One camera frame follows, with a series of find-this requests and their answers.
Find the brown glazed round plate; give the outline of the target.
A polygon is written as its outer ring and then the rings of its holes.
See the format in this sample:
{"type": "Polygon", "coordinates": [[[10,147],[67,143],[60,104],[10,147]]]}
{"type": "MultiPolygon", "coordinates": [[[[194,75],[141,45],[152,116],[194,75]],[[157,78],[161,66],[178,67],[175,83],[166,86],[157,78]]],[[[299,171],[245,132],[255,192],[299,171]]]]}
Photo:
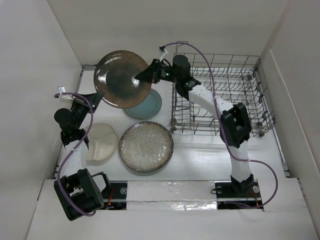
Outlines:
{"type": "Polygon", "coordinates": [[[118,109],[128,109],[142,103],[151,90],[150,82],[135,79],[148,68],[146,61],[128,50],[116,50],[105,55],[96,65],[93,84],[103,92],[103,100],[118,109]]]}

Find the blue-grey round plate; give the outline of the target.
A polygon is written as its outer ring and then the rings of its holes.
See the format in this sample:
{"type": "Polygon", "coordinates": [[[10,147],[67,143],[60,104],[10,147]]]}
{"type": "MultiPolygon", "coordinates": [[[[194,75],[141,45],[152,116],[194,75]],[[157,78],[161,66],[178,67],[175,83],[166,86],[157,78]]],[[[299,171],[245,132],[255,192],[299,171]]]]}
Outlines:
{"type": "Polygon", "coordinates": [[[140,104],[125,108],[124,112],[133,119],[146,120],[154,117],[162,107],[162,98],[160,94],[151,89],[148,96],[140,104]]]}

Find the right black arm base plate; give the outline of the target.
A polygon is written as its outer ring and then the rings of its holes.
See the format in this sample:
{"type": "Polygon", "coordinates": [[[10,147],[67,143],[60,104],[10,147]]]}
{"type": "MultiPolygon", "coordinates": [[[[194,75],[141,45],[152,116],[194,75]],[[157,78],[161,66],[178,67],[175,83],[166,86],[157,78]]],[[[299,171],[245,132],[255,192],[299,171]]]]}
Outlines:
{"type": "Polygon", "coordinates": [[[257,207],[263,204],[259,185],[254,181],[243,192],[236,192],[230,181],[218,181],[214,183],[211,194],[216,196],[218,210],[236,210],[245,204],[257,207]]]}

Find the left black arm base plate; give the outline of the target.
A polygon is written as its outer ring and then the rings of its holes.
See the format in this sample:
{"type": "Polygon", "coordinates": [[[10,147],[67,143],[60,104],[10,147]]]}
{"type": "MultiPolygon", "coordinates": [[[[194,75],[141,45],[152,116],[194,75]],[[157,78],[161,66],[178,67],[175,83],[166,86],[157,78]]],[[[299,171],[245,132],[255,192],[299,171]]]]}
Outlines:
{"type": "Polygon", "coordinates": [[[103,190],[103,210],[126,210],[127,209],[127,181],[111,181],[111,189],[103,190]]]}

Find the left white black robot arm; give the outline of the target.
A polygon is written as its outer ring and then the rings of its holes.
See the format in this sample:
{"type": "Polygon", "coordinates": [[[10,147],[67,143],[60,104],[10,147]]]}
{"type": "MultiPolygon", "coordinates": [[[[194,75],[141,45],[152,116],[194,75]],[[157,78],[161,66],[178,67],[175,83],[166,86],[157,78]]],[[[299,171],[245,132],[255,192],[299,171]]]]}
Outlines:
{"type": "Polygon", "coordinates": [[[79,163],[86,160],[89,151],[88,133],[90,129],[81,127],[87,115],[93,116],[104,94],[96,92],[79,94],[59,89],[55,98],[71,96],[71,108],[60,108],[54,114],[61,132],[60,138],[66,157],[59,165],[54,190],[69,221],[80,217],[92,217],[96,211],[104,207],[104,198],[107,198],[112,187],[107,175],[100,172],[104,181],[95,182],[88,169],[78,169],[72,175],[62,175],[66,163],[79,163]]]}

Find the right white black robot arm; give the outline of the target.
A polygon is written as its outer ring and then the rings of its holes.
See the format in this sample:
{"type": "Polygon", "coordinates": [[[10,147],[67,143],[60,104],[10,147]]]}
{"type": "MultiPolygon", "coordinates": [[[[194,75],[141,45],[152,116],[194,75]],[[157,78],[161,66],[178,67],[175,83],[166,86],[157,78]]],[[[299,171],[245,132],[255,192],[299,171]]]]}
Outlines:
{"type": "Polygon", "coordinates": [[[154,84],[161,80],[172,82],[181,97],[214,115],[219,122],[220,137],[230,155],[231,191],[237,197],[246,194],[254,181],[248,156],[252,126],[246,106],[242,103],[232,104],[206,89],[192,76],[191,65],[184,55],[174,56],[171,65],[166,65],[163,60],[153,59],[148,68],[134,78],[154,84]]]}

